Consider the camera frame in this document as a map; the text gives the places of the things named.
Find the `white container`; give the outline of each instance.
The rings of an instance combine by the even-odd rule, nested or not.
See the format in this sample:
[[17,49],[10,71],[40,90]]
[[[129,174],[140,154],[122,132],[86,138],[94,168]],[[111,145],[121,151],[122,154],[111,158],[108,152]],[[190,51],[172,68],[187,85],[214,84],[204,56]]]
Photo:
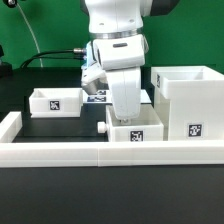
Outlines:
[[31,117],[79,117],[81,88],[34,89],[29,98]]
[[162,141],[163,124],[149,104],[141,105],[140,116],[122,125],[112,106],[106,106],[106,124],[98,123],[99,133],[107,131],[110,142]]
[[224,76],[205,66],[153,67],[155,110],[168,140],[224,139]]

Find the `green wall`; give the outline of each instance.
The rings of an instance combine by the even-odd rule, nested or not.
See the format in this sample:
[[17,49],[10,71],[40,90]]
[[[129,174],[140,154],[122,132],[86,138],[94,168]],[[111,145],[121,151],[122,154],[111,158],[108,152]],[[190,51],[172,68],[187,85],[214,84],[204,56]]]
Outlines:
[[[79,0],[20,1],[41,51],[84,47],[88,17]],[[180,0],[168,16],[144,18],[150,45],[147,66],[208,65],[224,72],[224,1]],[[31,34],[18,9],[0,4],[0,43],[14,68],[36,54]],[[80,66],[79,61],[44,61],[44,66]]]

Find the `open box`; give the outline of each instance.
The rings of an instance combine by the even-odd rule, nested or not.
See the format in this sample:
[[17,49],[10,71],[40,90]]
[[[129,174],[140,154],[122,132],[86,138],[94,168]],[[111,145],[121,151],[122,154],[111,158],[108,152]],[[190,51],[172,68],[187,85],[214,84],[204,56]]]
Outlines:
[[141,105],[140,115],[130,125],[122,125],[114,108],[106,106],[106,123],[98,123],[100,133],[107,131],[110,142],[162,141],[163,124],[150,104]]
[[29,98],[32,117],[79,117],[81,88],[34,89]]
[[168,140],[224,139],[224,76],[205,66],[154,67],[155,110]]

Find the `black table surface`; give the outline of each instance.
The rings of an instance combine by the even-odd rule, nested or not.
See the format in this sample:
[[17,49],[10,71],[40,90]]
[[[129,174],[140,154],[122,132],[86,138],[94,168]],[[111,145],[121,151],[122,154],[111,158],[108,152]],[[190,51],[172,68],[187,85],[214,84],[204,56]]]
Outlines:
[[[50,138],[45,130],[34,139],[44,123],[37,119],[30,124],[27,99],[33,88],[79,86],[80,74],[75,69],[26,69],[0,79],[0,119],[22,111],[27,127],[16,142]],[[82,113],[89,111],[96,112],[93,120],[104,118],[103,108],[88,106]],[[60,122],[85,123],[78,118]],[[97,136],[93,127],[87,141],[103,141],[105,136]],[[74,136],[65,129],[63,135],[55,132],[52,141],[84,139],[84,132]],[[0,208],[1,224],[223,224],[224,166],[0,169]]]

